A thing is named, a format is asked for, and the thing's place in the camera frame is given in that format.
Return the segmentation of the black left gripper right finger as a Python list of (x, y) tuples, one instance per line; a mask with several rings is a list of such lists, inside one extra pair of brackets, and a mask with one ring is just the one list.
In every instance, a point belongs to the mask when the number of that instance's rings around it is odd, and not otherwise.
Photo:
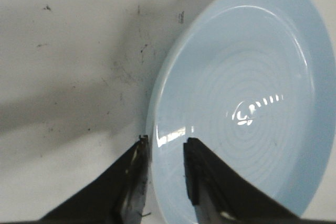
[(183, 144), (187, 195), (198, 221), (299, 221), (243, 179), (201, 140)]

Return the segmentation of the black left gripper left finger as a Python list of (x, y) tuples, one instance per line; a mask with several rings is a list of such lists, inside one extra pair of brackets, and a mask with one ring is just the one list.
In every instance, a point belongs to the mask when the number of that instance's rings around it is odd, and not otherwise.
[(43, 216), (40, 223), (140, 223), (149, 170), (148, 136), (140, 136), (97, 179)]

